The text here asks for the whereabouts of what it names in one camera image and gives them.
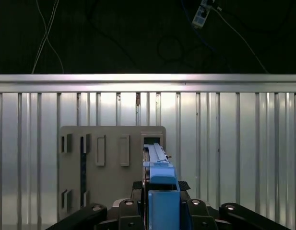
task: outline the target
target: blue block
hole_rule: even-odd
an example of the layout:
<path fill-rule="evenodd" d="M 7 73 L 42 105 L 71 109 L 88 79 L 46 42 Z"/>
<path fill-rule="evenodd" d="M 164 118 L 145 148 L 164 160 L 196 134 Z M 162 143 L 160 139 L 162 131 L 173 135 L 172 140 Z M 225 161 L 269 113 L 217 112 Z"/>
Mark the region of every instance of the blue block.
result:
<path fill-rule="evenodd" d="M 151 184 L 176 184 L 177 178 L 175 168 L 150 166 L 150 183 Z"/>
<path fill-rule="evenodd" d="M 180 191 L 149 191 L 149 230 L 180 229 Z"/>

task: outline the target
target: rectangular cutout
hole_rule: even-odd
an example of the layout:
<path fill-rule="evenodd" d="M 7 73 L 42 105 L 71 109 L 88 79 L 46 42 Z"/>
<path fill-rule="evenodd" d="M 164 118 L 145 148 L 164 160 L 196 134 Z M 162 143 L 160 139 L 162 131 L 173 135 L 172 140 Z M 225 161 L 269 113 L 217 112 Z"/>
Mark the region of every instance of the rectangular cutout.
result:
<path fill-rule="evenodd" d="M 161 132 L 142 132 L 142 140 L 141 140 L 141 146 L 143 149 L 143 145 L 152 145 L 152 144 L 159 144 L 161 145 L 164 150 L 166 150 L 166 147 L 163 142 L 163 134 Z"/>
<path fill-rule="evenodd" d="M 64 192 L 64 210 L 69 212 L 72 208 L 72 190 Z"/>
<path fill-rule="evenodd" d="M 67 190 L 63 191 L 61 193 L 61 208 L 64 209 L 65 208 L 65 194 L 66 194 Z"/>
<path fill-rule="evenodd" d="M 95 165 L 105 166 L 105 136 L 96 138 Z"/>
<path fill-rule="evenodd" d="M 65 137 L 61 137 L 61 152 L 65 152 Z"/>
<path fill-rule="evenodd" d="M 123 135 L 119 138 L 119 155 L 120 155 L 120 165 L 129 166 L 130 165 L 130 136 Z"/>
<path fill-rule="evenodd" d="M 144 137 L 143 138 L 144 145 L 153 145 L 153 144 L 161 144 L 160 137 Z"/>
<path fill-rule="evenodd" d="M 80 146 L 80 150 L 81 150 L 81 171 L 80 171 L 80 180 L 81 180 L 81 208 L 84 207 L 84 193 L 86 192 L 86 187 L 87 187 L 87 155 L 84 152 L 84 148 L 85 148 L 85 141 L 84 141 L 84 137 L 81 137 L 81 146 Z"/>

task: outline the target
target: rectangular slot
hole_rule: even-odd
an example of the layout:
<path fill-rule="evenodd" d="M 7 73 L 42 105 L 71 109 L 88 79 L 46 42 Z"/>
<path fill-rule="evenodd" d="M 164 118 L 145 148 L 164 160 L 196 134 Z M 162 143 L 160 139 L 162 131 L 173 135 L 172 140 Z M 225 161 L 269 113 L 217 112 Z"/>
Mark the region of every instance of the rectangular slot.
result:
<path fill-rule="evenodd" d="M 64 209 L 65 208 L 65 194 L 66 194 L 67 190 L 63 191 L 61 193 L 61 208 Z"/>
<path fill-rule="evenodd" d="M 72 206 L 72 190 L 66 191 L 64 193 L 64 209 L 66 212 L 71 210 Z"/>
<path fill-rule="evenodd" d="M 124 135 L 119 139 L 120 165 L 130 165 L 130 136 Z"/>
<path fill-rule="evenodd" d="M 65 152 L 65 137 L 61 137 L 61 152 Z"/>
<path fill-rule="evenodd" d="M 80 184 L 81 184 L 81 208 L 84 207 L 84 194 L 86 192 L 86 187 L 87 187 L 87 164 L 86 164 L 86 154 L 84 152 L 84 137 L 81 137 L 81 177 L 80 177 Z"/>
<path fill-rule="evenodd" d="M 96 138 L 95 165 L 105 166 L 105 136 Z"/>
<path fill-rule="evenodd" d="M 153 144 L 161 145 L 161 138 L 160 137 L 144 137 L 143 144 L 144 145 L 153 145 Z"/>

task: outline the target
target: corrugated metal wall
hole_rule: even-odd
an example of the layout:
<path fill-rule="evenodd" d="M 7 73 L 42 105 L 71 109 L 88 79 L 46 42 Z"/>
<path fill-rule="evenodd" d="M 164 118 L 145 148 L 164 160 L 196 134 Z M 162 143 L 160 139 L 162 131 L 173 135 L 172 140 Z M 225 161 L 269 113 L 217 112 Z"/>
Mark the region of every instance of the corrugated metal wall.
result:
<path fill-rule="evenodd" d="M 296 229 L 295 93 L 0 93 L 0 229 L 57 220 L 62 126 L 162 125 L 190 195 Z"/>

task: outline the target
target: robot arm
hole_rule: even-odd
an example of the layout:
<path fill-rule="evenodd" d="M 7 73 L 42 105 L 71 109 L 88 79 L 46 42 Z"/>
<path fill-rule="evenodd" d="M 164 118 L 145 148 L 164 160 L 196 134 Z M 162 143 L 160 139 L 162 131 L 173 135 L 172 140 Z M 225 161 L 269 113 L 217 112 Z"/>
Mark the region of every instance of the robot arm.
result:
<path fill-rule="evenodd" d="M 144 145 L 142 181 L 134 183 L 130 199 L 109 210 L 89 204 L 47 230 L 288 230 L 235 203 L 213 209 L 191 199 L 188 188 L 160 145 Z"/>

